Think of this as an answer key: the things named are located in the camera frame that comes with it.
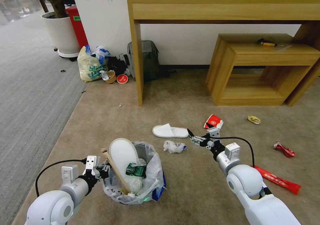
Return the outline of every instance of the beige carpet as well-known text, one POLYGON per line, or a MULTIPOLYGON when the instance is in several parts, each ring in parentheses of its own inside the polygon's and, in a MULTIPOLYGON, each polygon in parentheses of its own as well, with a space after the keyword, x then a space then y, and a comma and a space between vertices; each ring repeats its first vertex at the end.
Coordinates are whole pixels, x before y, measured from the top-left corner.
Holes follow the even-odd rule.
MULTIPOLYGON (((225 177, 209 151, 191 144, 186 138, 174 139, 186 143, 186 151, 169 154, 162 150, 165 139, 157 138, 151 132, 154 125, 169 122, 204 135, 203 123, 212 113, 225 122, 222 136, 240 136, 251 142, 256 165, 302 186, 296 196, 265 181, 302 224, 319 223, 320 81, 316 81, 292 108, 215 107, 204 84, 206 72, 182 70, 168 79, 146 84, 141 108, 137 107, 132 80, 125 85, 110 85, 103 81, 89 83, 47 164, 102 155, 100 148, 118 137, 146 141, 154 145, 160 155, 167 190, 158 202, 128 206, 109 199, 103 193, 101 183, 97 184, 68 225, 248 224, 240 202, 228 189, 225 177), (261 125, 248 122, 248 115, 259 117, 261 125), (273 150, 276 141, 291 148, 296 156, 287 158, 273 150)), ((241 141, 239 144, 243 163, 250 164, 249 148, 241 141)), ((41 193, 58 189, 60 166, 45 172, 39 182, 41 193)), ((26 211, 35 198, 32 189, 14 225, 24 224, 26 211)))

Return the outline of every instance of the red trash can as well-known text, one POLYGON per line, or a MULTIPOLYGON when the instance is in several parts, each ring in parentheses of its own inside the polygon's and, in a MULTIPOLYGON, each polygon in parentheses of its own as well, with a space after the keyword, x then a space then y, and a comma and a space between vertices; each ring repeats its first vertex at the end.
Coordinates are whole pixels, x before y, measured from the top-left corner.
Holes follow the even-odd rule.
POLYGON ((82 48, 85 45, 88 45, 88 40, 86 37, 86 34, 83 30, 83 26, 82 26, 82 22, 79 16, 79 12, 77 9, 77 6, 71 6, 69 8, 66 9, 67 13, 69 14, 72 26, 73 26, 73 30, 76 34, 78 43, 80 45, 80 48, 82 48))

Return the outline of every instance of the gray backpack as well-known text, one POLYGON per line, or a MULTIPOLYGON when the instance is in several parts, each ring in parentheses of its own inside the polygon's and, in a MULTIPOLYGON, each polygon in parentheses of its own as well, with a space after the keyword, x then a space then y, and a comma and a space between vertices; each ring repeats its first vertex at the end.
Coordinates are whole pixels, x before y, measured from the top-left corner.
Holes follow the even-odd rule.
MULTIPOLYGON (((156 45, 150 40, 143 40, 142 44, 142 60, 143 60, 143 78, 144 81, 151 81, 159 78, 159 61, 158 61, 158 49, 156 45)), ((128 58, 130 65, 128 66, 133 79, 135 80, 134 62, 132 43, 128 44, 128 58)))

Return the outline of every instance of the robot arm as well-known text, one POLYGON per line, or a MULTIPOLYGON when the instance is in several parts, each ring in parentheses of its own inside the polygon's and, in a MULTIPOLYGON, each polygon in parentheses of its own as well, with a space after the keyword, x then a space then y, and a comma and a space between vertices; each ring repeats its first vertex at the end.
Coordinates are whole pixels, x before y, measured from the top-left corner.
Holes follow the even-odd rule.
POLYGON ((240 146, 231 143, 223 146, 219 128, 211 127, 203 137, 194 136, 188 130, 190 141, 206 147, 213 153, 220 169, 227 177, 230 190, 236 194, 252 225, 299 225, 289 208, 276 198, 263 182, 261 174, 253 167, 241 164, 240 146))
POLYGON ((81 176, 76 164, 63 166, 61 187, 40 195, 31 204, 25 225, 64 225, 74 217, 94 185, 109 176, 109 164, 99 165, 99 160, 100 157, 88 156, 81 176))

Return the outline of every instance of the white planter pot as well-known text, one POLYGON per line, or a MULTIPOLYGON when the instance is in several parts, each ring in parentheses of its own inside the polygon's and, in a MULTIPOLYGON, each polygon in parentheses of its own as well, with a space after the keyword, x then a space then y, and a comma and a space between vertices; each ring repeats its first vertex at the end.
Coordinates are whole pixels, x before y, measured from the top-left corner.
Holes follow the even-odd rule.
POLYGON ((54 12, 48 12, 42 15, 47 26, 54 46, 57 47, 61 57, 77 57, 80 52, 80 46, 74 33, 71 20, 66 18, 48 18, 54 12))

